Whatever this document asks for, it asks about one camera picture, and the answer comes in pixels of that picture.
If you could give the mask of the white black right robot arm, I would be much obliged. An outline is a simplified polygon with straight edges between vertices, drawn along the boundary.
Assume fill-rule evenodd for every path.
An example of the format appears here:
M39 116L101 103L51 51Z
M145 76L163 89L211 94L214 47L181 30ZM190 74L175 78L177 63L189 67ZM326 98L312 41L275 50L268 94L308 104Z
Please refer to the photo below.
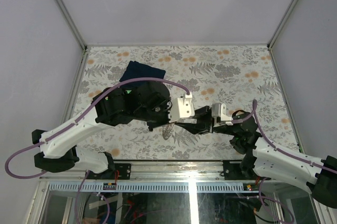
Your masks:
M269 140L256 113L243 110L226 115L225 105L214 104L196 111L187 109L170 121L194 135L224 134L232 136L230 144L244 155L240 173L282 181L309 193L319 203L336 208L336 158L313 157L285 148Z

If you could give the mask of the metal keyring with yellow grip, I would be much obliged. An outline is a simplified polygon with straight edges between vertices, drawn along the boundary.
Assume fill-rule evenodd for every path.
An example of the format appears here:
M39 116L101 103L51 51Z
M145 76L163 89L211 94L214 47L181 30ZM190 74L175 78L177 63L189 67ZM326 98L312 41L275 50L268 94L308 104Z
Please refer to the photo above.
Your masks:
M174 130L174 125L175 125L175 123L170 123L170 124L163 127L162 137L163 137L164 140L168 140L172 136L173 130Z

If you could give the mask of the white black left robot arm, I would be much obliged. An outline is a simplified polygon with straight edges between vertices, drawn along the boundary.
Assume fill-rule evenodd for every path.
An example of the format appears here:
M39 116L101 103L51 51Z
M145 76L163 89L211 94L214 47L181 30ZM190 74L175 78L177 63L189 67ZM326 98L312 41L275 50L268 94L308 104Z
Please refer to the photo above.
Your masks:
M41 143L40 152L34 156L35 167L52 173L78 168L110 179L116 172L112 155L89 151L78 144L100 131L133 120L145 122L152 131L170 123L174 108L175 101L162 82L141 81L106 88L87 108L54 130L32 133L35 141Z

